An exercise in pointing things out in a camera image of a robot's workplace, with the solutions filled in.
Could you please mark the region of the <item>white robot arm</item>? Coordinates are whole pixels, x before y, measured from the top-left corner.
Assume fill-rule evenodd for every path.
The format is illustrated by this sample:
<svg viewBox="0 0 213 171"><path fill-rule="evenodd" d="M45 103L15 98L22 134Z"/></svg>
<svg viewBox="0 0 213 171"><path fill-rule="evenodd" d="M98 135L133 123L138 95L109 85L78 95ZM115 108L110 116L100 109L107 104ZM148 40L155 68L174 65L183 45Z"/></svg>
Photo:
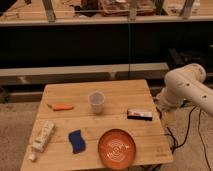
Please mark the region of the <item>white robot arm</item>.
<svg viewBox="0 0 213 171"><path fill-rule="evenodd" d="M205 69L197 63L170 70L164 77L165 87L157 95L161 111L179 108L187 99L213 117L213 89L203 82Z"/></svg>

